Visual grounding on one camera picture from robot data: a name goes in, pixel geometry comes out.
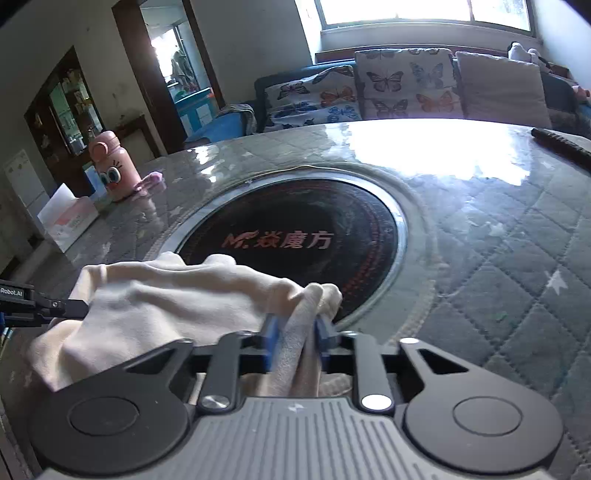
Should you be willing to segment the cream white garment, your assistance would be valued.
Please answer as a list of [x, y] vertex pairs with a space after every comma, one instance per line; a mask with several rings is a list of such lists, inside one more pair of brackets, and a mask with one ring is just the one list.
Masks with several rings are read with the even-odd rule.
[[178, 339], [214, 345], [235, 331], [279, 319], [280, 341], [266, 375], [245, 381], [256, 396], [315, 397], [321, 378], [315, 319], [332, 321], [342, 303], [334, 284], [301, 287], [212, 254], [187, 265], [172, 252], [156, 259], [87, 265], [70, 294], [89, 306], [82, 320], [53, 320], [28, 351], [52, 391]]

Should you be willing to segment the white tissue box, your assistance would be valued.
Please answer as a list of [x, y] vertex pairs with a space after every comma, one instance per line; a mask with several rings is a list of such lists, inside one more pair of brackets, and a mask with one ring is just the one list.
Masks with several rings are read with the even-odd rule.
[[87, 196], [76, 197], [61, 184], [37, 215], [45, 237], [65, 253], [98, 218], [98, 211]]

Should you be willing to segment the white refrigerator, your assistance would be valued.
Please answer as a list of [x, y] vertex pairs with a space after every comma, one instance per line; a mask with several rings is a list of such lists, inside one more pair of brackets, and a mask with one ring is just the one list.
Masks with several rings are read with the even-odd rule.
[[37, 220], [49, 196], [24, 149], [5, 164], [4, 172], [29, 215]]

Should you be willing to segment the black induction cooktop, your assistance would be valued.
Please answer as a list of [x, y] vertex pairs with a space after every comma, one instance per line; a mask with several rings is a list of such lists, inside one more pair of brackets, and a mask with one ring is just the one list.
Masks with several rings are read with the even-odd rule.
[[300, 284], [342, 293], [335, 324], [363, 313], [396, 280], [407, 250], [406, 215], [377, 180], [337, 168], [266, 172], [183, 214], [155, 252], [188, 265], [212, 254]]

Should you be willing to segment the pink cartoon water bottle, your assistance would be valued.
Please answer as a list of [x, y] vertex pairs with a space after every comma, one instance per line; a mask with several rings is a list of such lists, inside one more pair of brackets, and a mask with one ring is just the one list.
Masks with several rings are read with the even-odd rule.
[[119, 202], [135, 192], [141, 177], [128, 154], [112, 131], [97, 135], [88, 147], [90, 158], [99, 178], [111, 196]]

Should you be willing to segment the dark wooden cabinet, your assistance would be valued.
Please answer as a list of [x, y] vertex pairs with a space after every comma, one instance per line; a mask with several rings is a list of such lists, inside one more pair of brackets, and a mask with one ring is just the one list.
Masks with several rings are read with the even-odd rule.
[[73, 48], [42, 84], [24, 118], [56, 184], [68, 186], [76, 196], [92, 195], [94, 187], [84, 170], [91, 163], [88, 145], [105, 125]]

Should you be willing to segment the grey quilted table cover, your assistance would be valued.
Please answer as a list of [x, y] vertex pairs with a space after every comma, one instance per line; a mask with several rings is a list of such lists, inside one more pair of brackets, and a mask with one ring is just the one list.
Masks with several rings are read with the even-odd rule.
[[590, 475], [590, 169], [531, 127], [383, 120], [295, 128], [145, 164], [157, 182], [109, 205], [28, 283], [70, 294], [83, 267], [156, 259], [186, 212], [266, 172], [314, 167], [384, 184], [407, 218], [402, 268], [337, 332], [381, 347], [393, 412], [352, 378], [315, 397], [198, 411], [214, 345], [178, 339], [50, 390], [40, 327], [2, 327], [5, 479], [586, 479]]

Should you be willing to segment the blue folded blanket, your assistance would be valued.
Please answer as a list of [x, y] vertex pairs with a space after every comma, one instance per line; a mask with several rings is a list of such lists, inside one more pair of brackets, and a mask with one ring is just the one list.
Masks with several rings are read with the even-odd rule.
[[193, 148], [239, 138], [245, 136], [252, 125], [256, 125], [256, 121], [250, 112], [225, 113], [188, 136], [184, 144], [187, 148]]

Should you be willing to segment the blue cabinet in doorway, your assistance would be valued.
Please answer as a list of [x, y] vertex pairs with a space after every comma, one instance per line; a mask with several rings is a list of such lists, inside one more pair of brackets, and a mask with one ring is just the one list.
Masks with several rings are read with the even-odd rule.
[[215, 116], [215, 97], [211, 88], [202, 89], [174, 101], [187, 136], [211, 123]]

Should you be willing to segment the black remote control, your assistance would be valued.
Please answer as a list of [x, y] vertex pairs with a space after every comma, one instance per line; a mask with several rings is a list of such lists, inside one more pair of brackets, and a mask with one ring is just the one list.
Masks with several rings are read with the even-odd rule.
[[590, 169], [591, 154], [588, 150], [546, 129], [533, 128], [531, 135], [536, 142], [559, 156]]

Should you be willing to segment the butterfly cushion near window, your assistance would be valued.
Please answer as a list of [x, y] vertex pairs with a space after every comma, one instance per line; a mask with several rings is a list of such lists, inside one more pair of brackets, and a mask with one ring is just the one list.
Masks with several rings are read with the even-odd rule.
[[465, 117], [451, 50], [374, 49], [355, 60], [363, 118]]

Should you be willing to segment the plain grey cushion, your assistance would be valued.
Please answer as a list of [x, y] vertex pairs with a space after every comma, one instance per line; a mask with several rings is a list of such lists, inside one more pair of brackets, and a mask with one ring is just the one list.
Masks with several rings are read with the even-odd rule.
[[484, 54], [456, 54], [468, 119], [550, 128], [537, 65]]

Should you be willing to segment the white plush toy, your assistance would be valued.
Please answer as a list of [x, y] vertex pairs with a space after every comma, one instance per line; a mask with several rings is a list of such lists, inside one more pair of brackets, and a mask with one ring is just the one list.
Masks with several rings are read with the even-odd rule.
[[524, 46], [516, 41], [513, 41], [507, 49], [507, 57], [513, 61], [520, 61], [524, 63], [541, 64], [542, 59], [539, 52], [530, 48], [526, 50]]

